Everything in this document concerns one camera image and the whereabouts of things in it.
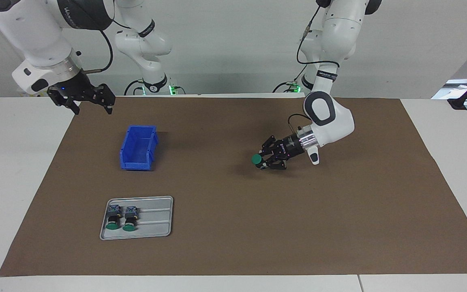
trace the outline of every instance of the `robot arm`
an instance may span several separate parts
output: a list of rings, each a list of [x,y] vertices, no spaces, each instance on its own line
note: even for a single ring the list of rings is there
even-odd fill
[[[87,11],[100,15],[97,17]],[[75,114],[79,108],[74,101],[101,105],[111,114],[114,94],[105,84],[91,85],[77,54],[61,34],[61,25],[55,20],[64,19],[65,27],[102,30],[111,23],[107,13],[102,15],[102,11],[105,12],[102,2],[79,4],[58,0],[48,4],[43,0],[0,0],[0,30],[26,58],[12,73],[16,83],[29,94],[47,88],[56,105],[68,107]]]
[[[356,49],[356,39],[365,14],[375,11],[369,13],[367,2],[375,7],[381,0],[317,0],[319,6],[326,9],[322,20],[323,30],[309,31],[308,27],[302,39],[302,51],[309,66],[315,66],[315,81],[304,101],[304,113],[312,123],[282,140],[271,136],[259,154],[252,157],[253,164],[258,168],[285,170],[288,159],[304,152],[317,165],[319,148],[354,131],[351,111],[334,100],[330,91],[337,78],[339,63],[350,58]]]
[[[168,94],[170,84],[157,56],[169,54],[172,44],[158,32],[144,0],[117,0],[116,4],[126,26],[130,27],[115,35],[118,50],[140,67],[142,83],[151,93]]]

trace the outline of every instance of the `blue bin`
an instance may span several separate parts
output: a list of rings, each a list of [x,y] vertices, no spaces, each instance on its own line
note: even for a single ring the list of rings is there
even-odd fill
[[[129,126],[120,150],[123,170],[150,170],[158,144],[156,126]]]

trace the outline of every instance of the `green button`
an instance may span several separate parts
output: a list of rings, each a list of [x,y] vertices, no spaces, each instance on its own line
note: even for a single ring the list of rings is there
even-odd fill
[[[109,230],[117,230],[120,228],[120,226],[116,223],[108,223],[105,227]]]
[[[122,227],[122,229],[124,229],[124,231],[135,231],[136,230],[135,226],[132,224],[126,224],[124,225],[124,227]]]
[[[253,155],[252,156],[252,163],[255,164],[255,165],[261,163],[262,160],[263,160],[263,158],[260,155]]]

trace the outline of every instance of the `brown paper mat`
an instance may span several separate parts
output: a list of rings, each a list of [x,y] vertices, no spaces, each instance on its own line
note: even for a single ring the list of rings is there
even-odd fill
[[[250,158],[301,99],[82,105],[0,276],[467,273],[467,218],[401,102],[339,101],[356,131],[284,172]],[[158,126],[154,172],[120,169],[131,124]],[[107,200],[163,195],[169,237],[99,239]]]

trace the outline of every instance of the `gray tray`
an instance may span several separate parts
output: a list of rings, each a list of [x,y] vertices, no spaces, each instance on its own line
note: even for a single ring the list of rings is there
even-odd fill
[[[107,202],[100,230],[102,240],[122,240],[142,237],[163,237],[168,236],[172,227],[172,203],[171,196],[147,197],[147,198],[112,198]],[[124,231],[122,227],[125,218],[120,219],[120,229],[106,229],[106,212],[109,205],[120,205],[122,211],[126,207],[135,206],[138,208],[137,229],[135,231]]]

